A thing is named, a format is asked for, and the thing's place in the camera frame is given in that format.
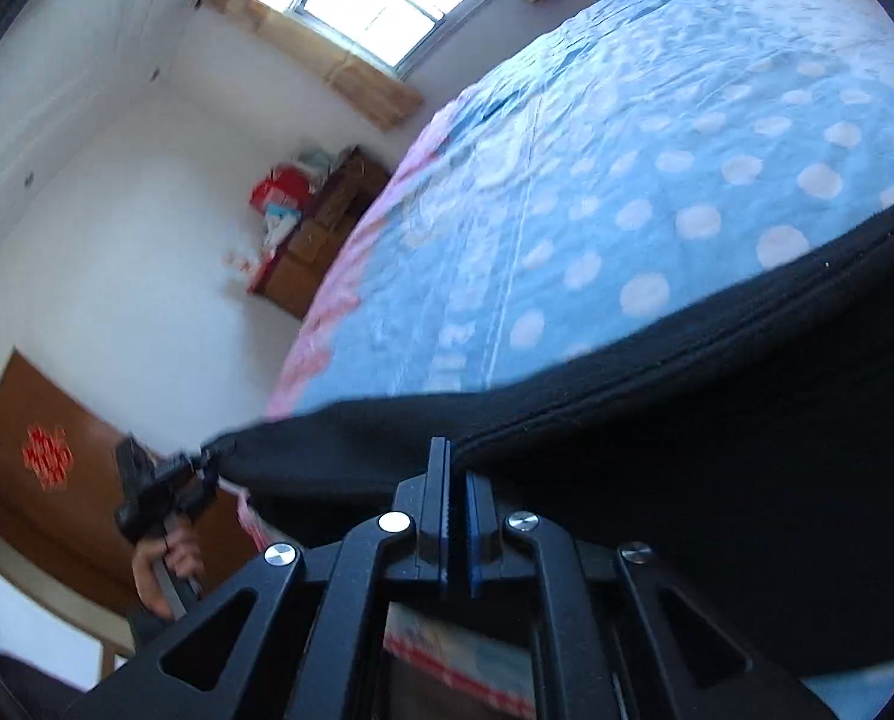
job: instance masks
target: silver screw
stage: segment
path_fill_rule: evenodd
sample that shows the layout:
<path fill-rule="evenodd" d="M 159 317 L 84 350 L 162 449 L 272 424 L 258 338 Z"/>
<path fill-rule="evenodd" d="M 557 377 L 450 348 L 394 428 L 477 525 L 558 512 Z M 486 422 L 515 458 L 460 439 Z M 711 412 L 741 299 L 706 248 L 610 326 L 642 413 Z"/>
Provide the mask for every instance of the silver screw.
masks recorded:
<path fill-rule="evenodd" d="M 540 517 L 533 512 L 513 512 L 508 515 L 508 525 L 515 531 L 532 531 L 540 524 Z"/>
<path fill-rule="evenodd" d="M 631 541 L 621 546 L 621 557 L 627 562 L 643 565 L 653 560 L 653 550 L 642 541 Z"/>
<path fill-rule="evenodd" d="M 381 526 L 382 531 L 402 533 L 407 528 L 410 528 L 410 517 L 403 512 L 387 512 L 386 514 L 381 514 L 377 524 Z"/>
<path fill-rule="evenodd" d="M 271 544 L 263 553 L 263 559 L 271 565 L 290 565 L 297 559 L 297 550 L 290 544 Z"/>

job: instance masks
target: red door ornament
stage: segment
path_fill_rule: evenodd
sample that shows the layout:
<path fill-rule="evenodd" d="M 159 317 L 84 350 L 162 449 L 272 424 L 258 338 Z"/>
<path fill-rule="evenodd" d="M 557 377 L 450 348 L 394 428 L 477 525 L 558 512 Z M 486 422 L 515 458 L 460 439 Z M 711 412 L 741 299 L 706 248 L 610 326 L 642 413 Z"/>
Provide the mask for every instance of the red door ornament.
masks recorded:
<path fill-rule="evenodd" d="M 63 428 L 50 435 L 40 425 L 28 427 L 28 443 L 23 447 L 23 465 L 34 472 L 44 490 L 67 486 L 67 472 L 74 464 L 74 453 L 67 445 Z"/>

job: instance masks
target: hand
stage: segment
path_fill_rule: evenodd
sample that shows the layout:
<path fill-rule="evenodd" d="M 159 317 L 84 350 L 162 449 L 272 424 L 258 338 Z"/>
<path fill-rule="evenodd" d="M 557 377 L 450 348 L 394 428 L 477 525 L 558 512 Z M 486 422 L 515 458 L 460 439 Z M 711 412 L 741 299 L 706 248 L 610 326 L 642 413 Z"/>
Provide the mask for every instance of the hand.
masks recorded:
<path fill-rule="evenodd" d="M 160 591 L 153 573 L 153 562 L 164 558 L 165 565 L 178 579 L 203 578 L 204 564 L 200 544 L 189 519 L 182 518 L 166 538 L 142 538 L 137 542 L 131 568 L 141 603 L 158 617 L 172 620 L 170 604 Z"/>

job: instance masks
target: bed sheet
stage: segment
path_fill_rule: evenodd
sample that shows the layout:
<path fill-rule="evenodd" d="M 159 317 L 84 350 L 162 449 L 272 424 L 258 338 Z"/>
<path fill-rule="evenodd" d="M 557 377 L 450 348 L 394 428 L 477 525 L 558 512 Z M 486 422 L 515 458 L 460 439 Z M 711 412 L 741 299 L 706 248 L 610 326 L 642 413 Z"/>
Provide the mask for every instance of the bed sheet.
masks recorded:
<path fill-rule="evenodd" d="M 603 0 L 440 111 L 314 300 L 269 416 L 478 391 L 894 203 L 875 0 Z"/>

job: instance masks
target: red object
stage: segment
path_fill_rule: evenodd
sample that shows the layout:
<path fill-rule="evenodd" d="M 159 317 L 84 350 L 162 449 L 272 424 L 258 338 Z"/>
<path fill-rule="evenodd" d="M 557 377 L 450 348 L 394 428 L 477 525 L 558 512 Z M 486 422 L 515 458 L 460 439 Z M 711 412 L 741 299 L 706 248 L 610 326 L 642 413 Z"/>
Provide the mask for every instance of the red object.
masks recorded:
<path fill-rule="evenodd" d="M 311 184 L 303 170 L 293 165 L 278 165 L 250 193 L 250 204 L 260 213 L 268 203 L 286 205 L 303 212 L 311 200 Z"/>
<path fill-rule="evenodd" d="M 74 453 L 61 428 L 55 428 L 50 435 L 40 425 L 28 427 L 28 444 L 22 454 L 23 464 L 34 472 L 44 490 L 66 487 Z"/>

